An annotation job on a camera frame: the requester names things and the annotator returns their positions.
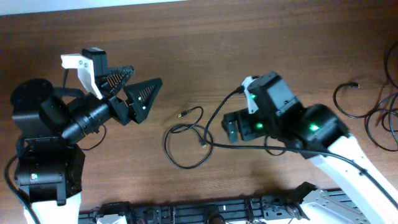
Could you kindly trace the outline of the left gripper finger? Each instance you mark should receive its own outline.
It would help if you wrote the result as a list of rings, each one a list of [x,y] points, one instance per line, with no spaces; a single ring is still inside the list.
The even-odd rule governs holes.
[[[142,123],[149,115],[153,102],[162,87],[162,79],[154,78],[123,88],[127,96],[129,116],[137,124]]]
[[[134,75],[133,66],[110,68],[108,74],[99,77],[99,91],[103,96],[114,96],[125,86]]]

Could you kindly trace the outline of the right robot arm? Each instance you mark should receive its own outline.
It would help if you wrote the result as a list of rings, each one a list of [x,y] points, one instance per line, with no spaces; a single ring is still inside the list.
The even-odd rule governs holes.
[[[397,223],[397,190],[376,169],[349,128],[329,107],[305,107],[280,75],[246,77],[238,88],[247,108],[226,113],[221,122],[230,145],[259,137],[284,143],[332,178],[356,205],[332,200],[304,183],[290,202],[291,213],[312,222]]]

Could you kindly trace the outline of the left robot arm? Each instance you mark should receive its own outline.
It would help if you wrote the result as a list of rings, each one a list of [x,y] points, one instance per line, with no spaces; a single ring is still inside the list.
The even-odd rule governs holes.
[[[129,84],[132,66],[95,77],[99,96],[76,88],[55,87],[36,78],[11,95],[12,118],[21,130],[10,189],[23,203],[29,223],[77,223],[85,150],[79,142],[110,119],[121,125],[143,122],[162,87],[154,78]]]

